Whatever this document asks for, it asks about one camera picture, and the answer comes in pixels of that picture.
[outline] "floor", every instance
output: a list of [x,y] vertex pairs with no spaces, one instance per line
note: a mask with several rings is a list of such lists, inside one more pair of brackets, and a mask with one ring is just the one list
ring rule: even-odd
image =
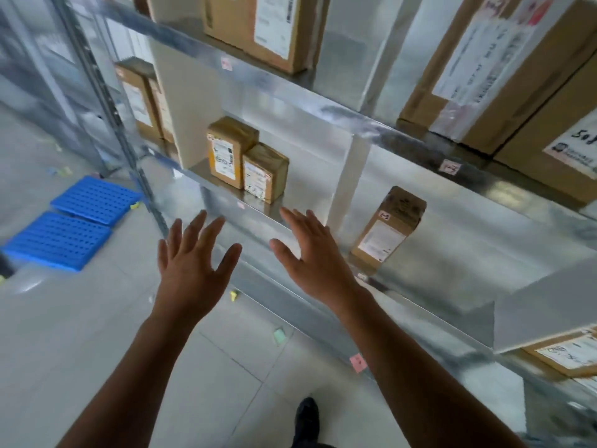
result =
[[[91,170],[6,112],[0,131],[11,147],[0,170],[12,190],[0,211],[6,240]],[[72,175],[49,173],[65,164]],[[152,307],[158,238],[141,207],[82,272],[22,264],[0,285],[4,446],[54,446],[112,372]],[[280,327],[287,339],[277,345]],[[176,363],[151,446],[287,447],[308,395],[321,409],[322,442],[408,446],[371,380],[248,297],[232,302],[226,293]]]

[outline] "hand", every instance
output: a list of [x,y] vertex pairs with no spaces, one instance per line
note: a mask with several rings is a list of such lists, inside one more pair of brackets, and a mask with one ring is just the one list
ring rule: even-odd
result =
[[298,240],[301,259],[278,239],[270,240],[269,245],[303,291],[336,313],[342,311],[345,303],[366,292],[354,279],[330,228],[324,227],[313,211],[308,210],[304,216],[296,209],[290,211],[283,207],[280,215]]
[[188,330],[189,334],[220,301],[243,250],[240,244],[231,246],[214,271],[211,252],[225,220],[216,218],[199,235],[206,217],[207,213],[201,211],[184,234],[182,221],[176,219],[168,241],[160,239],[158,244],[162,281],[150,318],[166,322],[171,328]]

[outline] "left hand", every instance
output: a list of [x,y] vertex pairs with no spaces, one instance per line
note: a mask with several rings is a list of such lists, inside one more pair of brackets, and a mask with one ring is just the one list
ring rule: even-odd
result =
[[201,232],[206,217],[201,211],[184,233],[182,221],[176,219],[168,240],[160,239],[158,244],[162,280],[150,318],[189,334],[220,301],[243,250],[240,244],[231,246],[214,271],[211,252],[225,219],[216,218]]

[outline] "blue plastic pallet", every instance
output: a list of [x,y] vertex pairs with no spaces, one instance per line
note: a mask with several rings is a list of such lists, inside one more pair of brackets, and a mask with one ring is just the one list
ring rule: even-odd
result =
[[108,226],[45,212],[3,248],[15,257],[80,271],[112,234]]
[[60,211],[114,226],[140,199],[137,192],[86,176],[50,204]]

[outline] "shoe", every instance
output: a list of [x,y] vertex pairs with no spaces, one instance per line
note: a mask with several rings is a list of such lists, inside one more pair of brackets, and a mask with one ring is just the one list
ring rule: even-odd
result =
[[319,437],[319,409],[313,398],[305,398],[298,405],[294,418],[293,447],[302,442],[316,443]]

